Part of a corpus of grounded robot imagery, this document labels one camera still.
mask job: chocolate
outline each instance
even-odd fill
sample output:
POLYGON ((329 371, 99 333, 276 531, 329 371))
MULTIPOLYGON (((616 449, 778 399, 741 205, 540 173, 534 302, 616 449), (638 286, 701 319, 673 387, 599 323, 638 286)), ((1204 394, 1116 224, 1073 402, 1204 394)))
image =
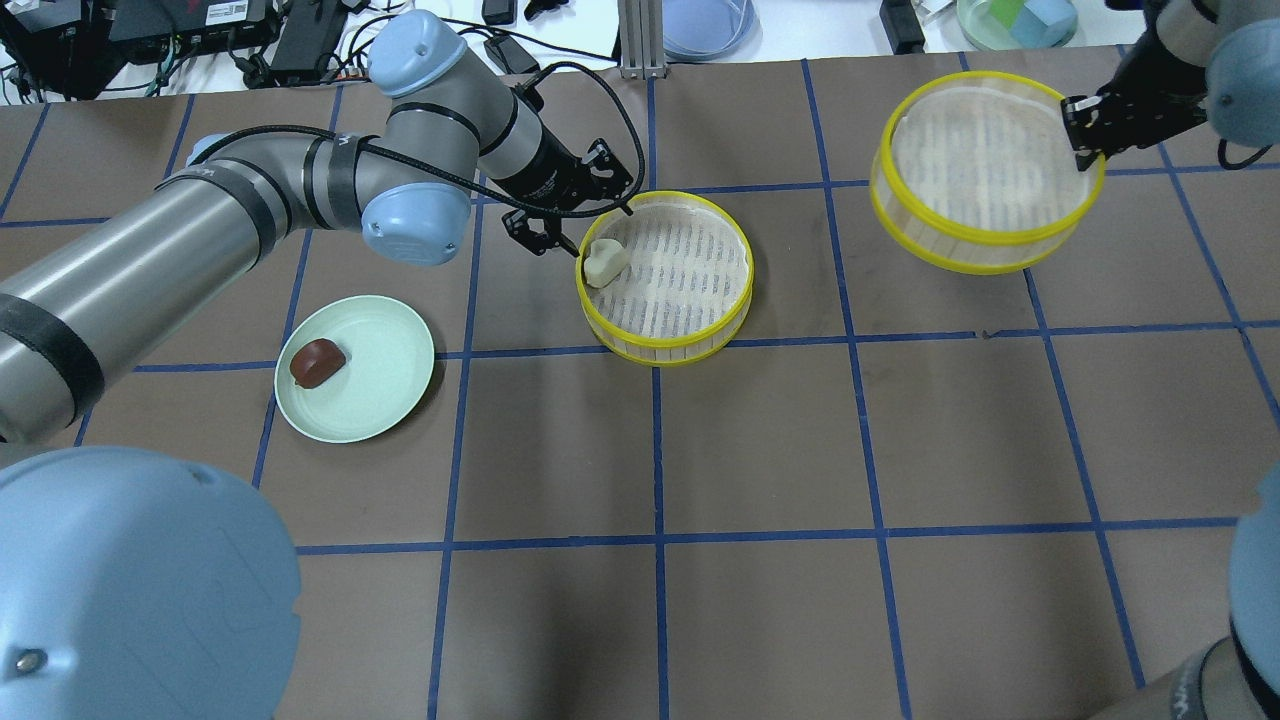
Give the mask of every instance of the chocolate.
POLYGON ((293 382, 303 389, 320 387, 347 364, 347 356, 329 338, 312 340, 289 361, 293 382))

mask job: cable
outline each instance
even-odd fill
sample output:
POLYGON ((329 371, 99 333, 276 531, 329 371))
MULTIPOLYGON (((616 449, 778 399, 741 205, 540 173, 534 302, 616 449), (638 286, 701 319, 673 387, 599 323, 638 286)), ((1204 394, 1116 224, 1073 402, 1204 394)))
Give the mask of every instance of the cable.
POLYGON ((369 29, 370 27, 372 27, 374 23, 380 23, 383 20, 389 20, 389 19, 393 19, 393 18, 397 18, 397 17, 399 17, 399 15, 378 15, 376 18, 366 20, 362 26, 357 27, 356 32, 351 33, 351 42, 347 44, 347 56, 349 58, 349 56, 355 55, 355 53, 356 53, 356 40, 360 38, 360 33, 362 33, 366 29, 369 29))
POLYGON ((457 24, 457 26, 465 26, 465 27, 468 27, 468 28, 476 28, 476 29, 489 31, 490 33, 494 33, 494 35, 509 35, 512 37, 518 37, 521 40, 527 40, 529 42, 532 42, 534 45, 541 45, 543 47, 547 47, 549 50, 559 50, 561 53, 570 53, 572 55, 581 55, 584 58, 591 58, 591 59, 595 59, 595 60, 608 60, 611 63, 617 61, 616 58, 609 58, 608 55, 599 55, 596 53, 588 53, 586 50, 575 50, 573 47, 564 47, 563 45, 553 45, 550 42, 544 42, 541 40, 538 40, 536 37, 530 37, 530 36, 527 36, 527 35, 525 35, 522 32, 515 32, 515 31, 509 31, 509 29, 503 29, 500 27, 486 26, 486 24, 481 24, 481 23, 474 23, 471 20, 458 20, 458 19, 454 19, 454 18, 440 18, 440 19, 444 20, 444 22, 447 22, 447 23, 452 23, 452 24, 457 24))
MULTIPOLYGON (((485 197, 490 197, 493 200, 497 200, 498 202, 503 202, 506 205, 511 205, 512 208, 516 208, 517 210, 524 210, 526 213, 530 213, 531 215, 540 217, 540 218, 562 218, 562 219, 595 218, 598 215, 603 215, 604 213, 608 213, 609 210, 617 210, 618 208, 622 208, 627 202, 630 202, 631 199, 635 197, 636 193, 640 192, 640 190, 644 187, 645 161, 644 161, 644 143, 640 141, 640 133, 636 132, 636 126, 635 126, 635 123, 631 122, 631 115, 627 114, 626 108, 622 105, 622 100, 618 99, 618 95, 613 91, 613 88, 609 87, 609 85, 607 82, 604 82, 604 79, 600 78, 600 76, 595 74, 590 69, 588 69, 584 65, 580 65, 577 63, 572 63, 572 61, 567 61, 566 60, 566 61, 559 61, 559 63, 553 63, 550 65, 547 65, 545 68, 543 68, 541 70, 539 70, 538 73, 535 73, 531 78, 529 78, 529 81, 524 83, 524 87, 535 87, 538 83, 540 83, 544 79, 547 79, 548 76, 550 76, 553 72, 556 72, 559 68, 571 68, 571 69, 579 70, 579 72, 586 74, 588 77, 590 77, 596 85, 600 86, 602 90, 604 90, 605 95, 609 96, 609 100, 613 101, 613 105, 618 109, 618 113, 622 115, 622 122, 627 126, 627 132, 631 135, 631 142, 635 145, 635 150, 636 150, 636 177, 632 181, 631 187, 628 187, 627 191, 623 192, 621 197, 618 197, 617 200, 613 200, 613 201, 611 201, 611 202, 608 202, 605 205, 602 205, 599 208, 593 208, 591 210, 561 210, 558 208, 539 208, 538 205, 531 205, 531 204, 525 202, 522 200, 516 200, 515 197, 512 197, 509 195, 506 195, 503 192, 497 192, 497 191, 489 190, 488 187, 485 187, 485 186, 483 186, 480 183, 476 183, 476 182, 471 181, 470 178, 463 178, 461 176, 456 176, 456 174, 453 174, 453 173, 451 173, 448 170, 443 170, 440 168, 436 168, 435 165, 431 165, 429 163, 424 163, 422 160, 419 160, 416 158, 411 158, 408 155, 402 155, 399 152, 396 152, 394 150, 388 150, 385 147, 379 147, 376 145, 367 145, 365 141, 361 141, 358 151, 360 152, 369 152, 371 155, 378 155, 380 158, 385 158, 388 160, 394 160, 397 163, 401 163, 402 165, 408 165, 410 168, 415 168, 417 170, 422 170, 424 173, 433 174, 433 176, 435 176, 435 177, 438 177, 440 179, 445 179, 448 182, 452 182, 453 184, 457 184, 460 187, 465 187, 465 188, 467 188, 467 190, 470 190, 472 192, 477 192, 480 195, 484 195, 485 197)), ((215 152, 218 152, 223 147, 227 147, 228 145, 236 142, 237 140, 242 140, 242 138, 246 138, 246 137, 250 137, 250 136, 255 136, 255 135, 268 135, 268 133, 275 133, 275 132, 291 132, 291 133, 298 133, 298 135, 310 135, 310 136, 315 136, 315 137, 323 137, 325 140, 334 140, 335 137, 338 137, 338 133, 335 133, 333 131, 326 131, 326 129, 320 129, 320 128, 312 128, 312 127, 306 127, 306 126, 260 126, 260 127, 255 127, 255 128, 247 128, 247 129, 242 129, 242 131, 238 131, 238 132, 233 132, 233 133, 228 135, 227 137, 224 137, 224 138, 214 142, 212 145, 210 145, 209 147, 206 147, 204 152, 201 152, 198 156, 196 156, 191 161, 191 164, 192 165, 198 165, 200 163, 204 163, 210 156, 212 156, 215 152)))
POLYGON ((1240 160, 1239 163, 1233 163, 1226 159, 1226 140, 1224 138, 1217 142, 1217 164, 1221 165, 1224 170, 1243 170, 1244 168, 1248 168, 1253 163, 1261 160, 1262 156, 1267 154, 1267 150, 1271 150, 1270 145, 1258 150, 1253 155, 1249 155, 1244 160, 1240 160))
POLYGON ((352 61, 352 60, 353 60, 353 59, 356 58, 356 55, 358 55, 358 54, 364 53, 364 51, 365 51, 365 49, 366 49, 366 47, 369 47, 369 46, 370 46, 370 45, 372 45, 372 44, 374 44, 374 41, 372 41, 372 40, 370 40, 370 41, 365 42, 364 45, 361 45, 360 47, 357 47, 357 49, 356 49, 356 51, 355 51, 353 54, 351 54, 351 55, 347 55, 347 59, 346 59, 346 60, 343 60, 342 63, 339 63, 339 64, 338 64, 338 68, 337 68, 337 69, 334 69, 333 72, 334 72, 334 73, 340 73, 342 70, 347 69, 347 65, 349 65, 349 64, 351 64, 351 61, 352 61))
MULTIPOLYGON (((355 55, 356 51, 352 50, 352 47, 355 47, 355 45, 356 45, 356 38, 360 37, 360 35, 362 32, 365 32, 366 29, 369 29, 374 23, 378 23, 378 22, 381 22, 381 20, 389 20, 389 19, 397 18, 397 17, 399 17, 399 15, 379 15, 376 18, 372 18, 372 19, 365 22, 362 26, 360 26, 358 28, 356 28, 356 32, 351 36, 351 42, 347 46, 348 47, 347 49, 347 55, 348 56, 355 55)), ((522 32, 515 32, 515 31, 500 28, 500 27, 486 26, 486 24, 483 24, 483 23, 474 23, 471 20, 460 20, 460 19, 456 19, 456 18, 440 18, 440 19, 444 20, 444 22, 447 22, 447 23, 452 23, 452 24, 457 24, 457 26, 463 26, 466 29, 463 29, 458 35, 466 35, 467 32, 489 33, 490 37, 494 36, 494 35, 509 35, 512 37, 518 37, 521 40, 527 40, 529 42, 532 42, 534 45, 541 45, 543 47, 547 47, 549 50, 557 50, 559 53, 568 53, 571 55, 581 55, 584 58, 591 58, 594 60, 608 60, 609 63, 613 63, 613 61, 617 60, 616 58, 611 58, 608 55, 599 55, 596 53, 589 53, 586 50, 576 50, 573 47, 564 47, 563 45, 553 45, 550 42, 544 42, 541 40, 538 40, 536 37, 531 37, 531 36, 525 35, 522 32)))
POLYGON ((173 76, 177 74, 179 69, 182 69, 182 65, 184 65, 187 63, 187 60, 191 60, 192 58, 196 56, 196 51, 198 49, 200 49, 200 45, 195 44, 195 45, 191 46, 189 50, 187 50, 186 53, 183 53, 182 56, 172 59, 169 61, 169 65, 164 69, 164 72, 156 74, 156 78, 151 82, 151 87, 150 87, 150 90, 147 90, 147 95, 146 96, 147 97, 159 97, 160 96, 160 91, 164 90, 165 87, 169 87, 169 81, 173 79, 173 76))
POLYGON ((131 85, 128 87, 104 87, 100 92, 127 92, 131 90, 142 90, 145 87, 151 87, 155 81, 145 82, 142 85, 131 85))

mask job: grid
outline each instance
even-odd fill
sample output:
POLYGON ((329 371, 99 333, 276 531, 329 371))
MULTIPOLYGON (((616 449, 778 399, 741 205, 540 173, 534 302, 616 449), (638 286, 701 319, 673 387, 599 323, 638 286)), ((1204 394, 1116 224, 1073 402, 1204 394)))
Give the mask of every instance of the grid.
MULTIPOLYGON (((963 69, 968 69, 969 63, 964 54, 959 54, 957 65, 963 69)), ((868 184, 867 179, 837 179, 831 177, 831 170, 828 165, 828 155, 823 133, 823 122, 818 108, 818 99, 814 91, 814 81, 810 74, 810 64, 806 60, 800 61, 800 67, 804 76, 805 94, 809 104, 809 114, 813 122, 813 132, 817 141, 815 151, 818 154, 822 181, 820 182, 801 182, 801 183, 777 183, 777 184, 741 184, 741 186, 714 186, 714 187, 687 187, 684 188, 689 192, 698 195, 716 196, 721 193, 737 193, 737 192, 776 192, 776 191, 791 191, 791 190, 822 190, 823 199, 826 202, 827 213, 827 231, 829 233, 831 252, 835 263, 836 286, 838 288, 840 296, 840 310, 842 314, 845 332, 844 334, 835 336, 813 336, 813 337, 774 337, 774 338, 751 338, 751 340, 736 340, 730 343, 730 347, 786 347, 786 346, 845 346, 849 352, 849 365, 854 387, 854 402, 858 410, 859 419, 859 432, 861 436, 863 447, 863 461, 865 464, 865 471, 868 478, 867 492, 870 498, 872 509, 872 525, 861 528, 844 528, 844 529, 794 529, 794 530, 756 530, 756 532, 695 532, 695 533, 668 533, 666 530, 664 520, 664 488, 663 488, 663 372, 659 369, 653 369, 650 374, 652 384, 652 416, 653 416, 653 500, 654 500, 654 523, 653 532, 645 534, 622 534, 622 536, 575 536, 575 537, 531 537, 531 538, 511 538, 511 539, 483 539, 483 541, 468 541, 457 539, 456 524, 457 524, 457 506, 458 506, 458 493, 460 493, 460 474, 462 465, 462 448, 465 443, 465 428, 467 416, 467 395, 468 383, 471 375, 471 365, 474 360, 485 359, 502 359, 502 357, 539 357, 539 356, 570 356, 570 355, 586 355, 586 354, 607 354, 608 351, 600 346, 563 346, 563 347, 549 347, 549 348, 515 348, 515 350, 475 350, 474 336, 475 336, 475 320, 476 320, 476 299, 477 299, 477 286, 480 275, 480 250, 481 250, 481 225, 483 219, 486 213, 488 205, 492 202, 488 200, 475 201, 475 231, 474 231, 474 250, 471 256, 470 266, 470 286, 467 296, 467 311, 466 311, 466 331, 462 348, 460 351, 445 352, 442 359, 448 363, 456 363, 461 368, 461 380, 458 388, 457 410, 454 419, 454 436, 453 436, 453 448, 452 448, 452 461, 451 461, 451 474, 448 486, 448 505, 445 511, 445 530, 444 538, 440 542, 410 542, 410 543, 371 543, 371 544, 325 544, 325 546, 300 546, 298 553, 303 556, 324 556, 324 555, 362 555, 362 553, 406 553, 406 552, 429 552, 439 553, 440 556, 440 582, 436 600, 436 616, 434 618, 434 641, 433 641, 433 660, 430 667, 430 676, 425 680, 429 683, 428 692, 428 719, 434 720, 439 716, 439 693, 440 693, 440 678, 442 678, 442 664, 444 657, 444 641, 445 641, 445 619, 449 606, 449 583, 453 565, 453 555, 456 552, 481 552, 481 551, 500 551, 500 550, 520 550, 520 548, 577 548, 577 547, 608 547, 608 546, 644 546, 653 547, 654 561, 655 561, 655 587, 654 587, 654 603, 655 603, 655 616, 657 616, 657 656, 658 667, 657 678, 658 687, 655 688, 658 694, 658 708, 659 717, 667 720, 671 717, 671 689, 669 689, 669 676, 668 676, 668 628, 667 628, 667 546, 678 544, 691 544, 691 543, 749 543, 749 542, 791 542, 791 541, 831 541, 831 539, 865 539, 874 541, 877 547, 877 557, 881 571, 881 584, 884 598, 886 618, 884 621, 888 626, 890 643, 892 648, 892 661, 893 671, 897 682, 897 696, 901 715, 904 717, 913 717, 911 710, 911 696, 909 689, 909 666, 904 656, 902 639, 901 639, 901 623, 897 611, 897 600, 895 596, 893 584, 893 565, 890 556, 888 541, 892 538, 936 538, 936 537, 965 537, 965 536, 1009 536, 1009 534, 1053 534, 1053 533, 1079 533, 1079 534, 1092 534, 1096 538, 1098 553, 1106 571, 1107 584, 1111 592, 1111 600, 1114 603, 1114 611, 1123 634, 1123 642, 1125 648, 1125 655, 1128 657, 1130 673, 1133 676, 1133 684, 1135 687, 1142 687, 1146 684, 1147 678, 1144 676, 1142 662, 1138 657, 1138 650, 1133 637, 1133 630, 1130 629, 1130 623, 1128 619, 1128 612, 1125 607, 1125 600, 1120 589, 1120 583, 1116 574, 1115 561, 1112 559, 1111 547, 1108 543, 1110 533, 1128 533, 1128 532, 1146 532, 1146 530, 1166 530, 1166 529, 1185 529, 1185 528, 1229 528, 1233 527, 1236 518, 1234 516, 1202 516, 1202 518, 1178 518, 1178 519, 1151 519, 1151 520, 1106 520, 1098 509, 1098 502, 1094 496, 1093 484, 1091 480, 1089 466, 1085 457, 1084 448, 1080 442, 1079 432, 1076 428, 1075 416, 1071 409, 1071 401, 1068 392, 1068 386, 1064 382, 1062 370, 1059 364, 1057 351, 1055 347, 1055 341, 1064 337, 1073 336, 1098 336, 1098 334, 1135 334, 1135 333, 1188 333, 1188 332, 1203 332, 1203 331, 1235 331, 1243 343, 1248 361, 1256 374, 1258 391, 1262 393, 1267 407, 1270 409, 1272 418, 1280 428, 1280 405, 1277 405, 1275 392, 1268 382, 1268 378, 1263 370, 1263 365, 1258 357, 1254 348, 1253 341, 1251 340, 1251 331, 1260 328, 1280 328, 1280 319, 1263 319, 1263 320, 1245 320, 1236 307, 1236 304, 1228 288, 1228 284, 1222 277, 1221 270, 1213 258, 1213 254, 1204 238, 1204 233, 1201 229, 1201 224, 1196 217, 1190 201, 1188 200, 1187 192, 1183 187, 1181 178, 1189 174, 1202 174, 1202 173, 1217 173, 1221 172, 1213 167, 1175 167, 1169 151, 1161 146, 1160 155, 1162 159, 1162 168, 1152 169, 1114 169, 1110 170, 1112 176, 1167 176, 1174 191, 1178 196, 1181 210, 1185 215, 1185 220, 1196 238, 1197 246, 1202 254, 1203 261, 1211 273, 1216 288, 1221 296, 1221 301, 1228 310, 1229 322, 1204 322, 1204 323, 1185 323, 1185 324, 1146 324, 1146 325, 1091 325, 1091 327, 1051 327, 1046 319, 1044 307, 1041 302, 1041 296, 1037 291, 1036 277, 1032 270, 1025 270, 1023 273, 1027 286, 1027 293, 1029 302, 1034 310, 1036 327, 1025 328, 1006 328, 998 329, 991 333, 979 334, 977 331, 957 331, 957 332, 920 332, 920 333, 878 333, 878 334, 861 334, 856 331, 854 314, 850 306, 850 292, 847 287, 847 279, 844 266, 844 256, 841 252, 841 236, 840 228, 837 227, 836 215, 836 200, 833 196, 833 190, 842 187, 865 187, 868 184), (874 454, 874 446, 872 442, 874 430, 874 416, 868 411, 867 393, 864 387, 864 377, 861 370, 861 360, 859 351, 869 345, 874 343, 897 343, 897 342, 948 342, 948 341, 963 341, 974 340, 978 337, 986 337, 991 340, 1000 338, 1039 338, 1043 345, 1044 355, 1048 361, 1050 372, 1053 380, 1053 387, 1056 389, 1057 401, 1061 407, 1062 419, 1066 427, 1066 432, 1070 441, 1071 452, 1074 455, 1075 465, 1079 473, 1079 480, 1082 491, 1084 493, 1085 503, 1088 507, 1088 521, 1073 521, 1073 523, 1027 523, 1027 524, 988 524, 988 525, 940 525, 940 527, 895 527, 890 525, 884 520, 884 512, 879 497, 879 487, 877 480, 877 461, 874 454)), ((654 81, 648 81, 646 88, 646 102, 648 102, 648 119, 649 119, 649 136, 648 136, 648 150, 649 150, 649 188, 657 188, 658 178, 658 149, 662 141, 658 137, 658 123, 657 123, 657 94, 654 87, 654 81)), ((169 161, 165 168, 165 174, 173 172, 174 165, 178 160, 179 149, 183 145, 184 135, 187 132, 187 124, 191 119, 193 108, 197 105, 198 100, 195 96, 188 97, 186 104, 186 110, 182 118, 182 124, 178 129, 177 140, 174 141, 173 149, 169 154, 169 161)), ((334 129, 338 124, 339 111, 343 102, 343 88, 339 87, 334 91, 333 96, 333 109, 330 114, 329 128, 334 129)), ((32 151, 36 147, 37 140, 40 138, 41 129, 45 126, 45 119, 49 114, 49 106, 45 106, 41 115, 36 123, 35 131, 23 151, 22 159, 14 173, 12 182, 4 195, 4 200, 0 201, 0 229, 3 228, 33 228, 33 227, 46 227, 46 225, 81 225, 81 224, 93 224, 100 223, 104 218, 70 218, 70 219, 41 219, 41 220, 4 220, 4 214, 8 210, 10 201, 14 197, 14 192, 22 179, 23 172, 32 156, 32 151)), ((1258 170, 1274 170, 1280 168, 1280 163, 1262 163, 1247 172, 1258 170)), ((285 316, 285 323, 282 333, 282 346, 288 338, 297 320, 298 301, 302 292, 303 279, 307 273, 307 260, 311 252, 312 234, 308 231, 302 238, 301 255, 297 264, 297 270, 294 274, 294 282, 292 288, 292 295, 289 299, 288 313, 285 316)), ((236 373, 242 370, 265 370, 274 369, 274 360, 246 360, 238 363, 209 363, 209 364, 148 364, 140 365, 137 373, 236 373)), ((274 430, 274 416, 275 416, 275 402, 274 397, 268 404, 265 414, 262 418, 261 439, 257 450, 256 464, 252 477, 252 483, 259 487, 262 482, 264 465, 268 457, 268 451, 271 442, 271 436, 274 430)), ((79 424, 77 437, 74 443, 78 446, 84 441, 84 436, 91 423, 93 421, 92 413, 86 414, 79 424)))

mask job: green plate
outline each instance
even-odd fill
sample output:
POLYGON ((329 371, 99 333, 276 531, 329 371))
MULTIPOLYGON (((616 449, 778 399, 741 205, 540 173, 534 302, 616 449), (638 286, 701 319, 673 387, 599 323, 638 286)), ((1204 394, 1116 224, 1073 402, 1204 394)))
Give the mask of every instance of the green plate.
POLYGON ((293 331, 275 365, 275 400, 300 433, 320 442, 357 442, 403 420, 426 392, 434 366, 435 342, 412 307, 358 295, 321 307, 293 331), (303 389, 289 374, 289 361, 323 337, 342 350, 347 364, 303 389))

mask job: white table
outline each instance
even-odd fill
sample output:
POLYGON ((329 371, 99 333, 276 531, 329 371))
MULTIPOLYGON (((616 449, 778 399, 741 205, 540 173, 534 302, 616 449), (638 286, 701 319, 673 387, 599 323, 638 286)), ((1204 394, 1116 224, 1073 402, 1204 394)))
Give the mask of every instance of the white table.
MULTIPOLYGON (((758 63, 769 60, 795 60, 800 58, 838 58, 888 55, 890 45, 879 20, 879 0, 754 0, 759 22, 732 53, 717 61, 758 63)), ((1142 13, 1123 13, 1106 8, 1103 0, 1074 0, 1080 15, 1080 26, 1069 42, 1079 45, 1129 44, 1138 38, 1143 29, 1142 13)), ((375 0, 385 6, 385 0, 375 0)), ((572 0, 554 12, 543 13, 532 23, 526 22, 520 10, 525 1, 517 3, 517 22, 508 29, 531 35, 554 45, 576 47, 608 55, 613 50, 618 29, 617 3, 613 0, 572 0)), ((481 0, 412 0, 412 6, 431 10, 442 17, 481 22, 481 0)), ((366 20, 378 17, 376 10, 365 10, 353 15, 343 33, 339 55, 346 56, 351 33, 366 20)), ((960 32, 954 10, 946 10, 924 26, 925 50, 929 53, 955 53, 972 50, 973 45, 960 32)), ((361 35, 360 42, 374 37, 374 32, 361 35)), ((465 36, 476 53, 485 58, 483 38, 475 33, 465 36)), ((600 69, 611 63, 584 59, 576 55, 547 50, 536 45, 522 44, 543 64, 573 59, 600 69)), ((270 58, 274 46, 266 53, 270 58)), ((238 55, 247 55, 247 50, 238 55)), ((0 51, 0 65, 8 64, 8 55, 0 51)), ((155 77, 154 65, 125 65, 111 82, 115 87, 129 87, 146 83, 155 77)), ((241 72, 225 53, 195 58, 172 78, 163 95, 187 92, 223 92, 243 90, 241 72)), ((143 91, 105 92, 102 97, 141 96, 143 91)), ((61 97, 46 94, 51 100, 61 97)), ((9 97, 18 101, 17 92, 10 87, 9 97)))

